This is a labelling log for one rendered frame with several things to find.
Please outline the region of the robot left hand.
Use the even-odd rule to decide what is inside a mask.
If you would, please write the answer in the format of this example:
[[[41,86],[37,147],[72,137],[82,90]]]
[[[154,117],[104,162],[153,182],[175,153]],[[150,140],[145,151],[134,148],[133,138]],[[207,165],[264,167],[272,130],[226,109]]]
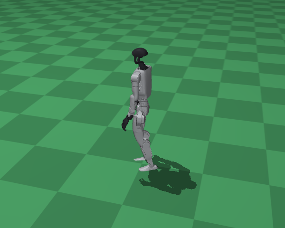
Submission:
[[[131,120],[133,118],[133,115],[130,115],[130,117],[128,117],[128,115],[126,116],[126,118],[123,119],[123,123],[122,123],[122,128],[123,130],[125,130],[129,120]],[[126,130],[125,130],[126,131]]]

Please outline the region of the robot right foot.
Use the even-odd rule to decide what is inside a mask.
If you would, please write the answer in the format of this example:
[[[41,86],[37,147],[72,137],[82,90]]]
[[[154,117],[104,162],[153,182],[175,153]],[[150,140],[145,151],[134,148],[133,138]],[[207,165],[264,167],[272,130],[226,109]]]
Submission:
[[[146,160],[144,159],[144,157],[141,157],[141,158],[137,158],[137,159],[134,159],[135,161],[143,161],[143,160]]]

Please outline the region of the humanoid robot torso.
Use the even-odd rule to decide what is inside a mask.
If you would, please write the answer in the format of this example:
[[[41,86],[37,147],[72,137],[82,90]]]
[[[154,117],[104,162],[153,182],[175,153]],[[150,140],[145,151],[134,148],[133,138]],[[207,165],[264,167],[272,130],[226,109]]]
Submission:
[[[141,80],[139,82],[139,103],[136,111],[137,114],[139,111],[143,111],[145,116],[149,113],[149,103],[147,98],[151,95],[152,91],[152,72],[151,68],[149,66],[147,67],[148,68],[146,70],[141,70],[140,67],[138,67],[134,71],[134,73],[141,73]]]

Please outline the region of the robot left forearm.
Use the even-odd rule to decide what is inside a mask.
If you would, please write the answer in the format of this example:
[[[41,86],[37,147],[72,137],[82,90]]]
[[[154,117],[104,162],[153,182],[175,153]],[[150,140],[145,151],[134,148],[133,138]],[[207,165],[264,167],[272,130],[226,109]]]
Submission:
[[[129,112],[127,114],[128,117],[130,117],[130,115],[133,115],[133,118],[134,118],[136,106],[137,106],[137,103],[134,101],[134,96],[130,95],[130,107],[129,107]]]

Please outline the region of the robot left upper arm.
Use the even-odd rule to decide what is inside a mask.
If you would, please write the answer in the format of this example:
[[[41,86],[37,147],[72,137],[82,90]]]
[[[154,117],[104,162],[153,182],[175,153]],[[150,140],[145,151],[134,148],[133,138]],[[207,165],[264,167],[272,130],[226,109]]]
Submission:
[[[141,73],[135,72],[131,75],[132,92],[134,96],[134,101],[139,100],[139,82],[141,80]]]

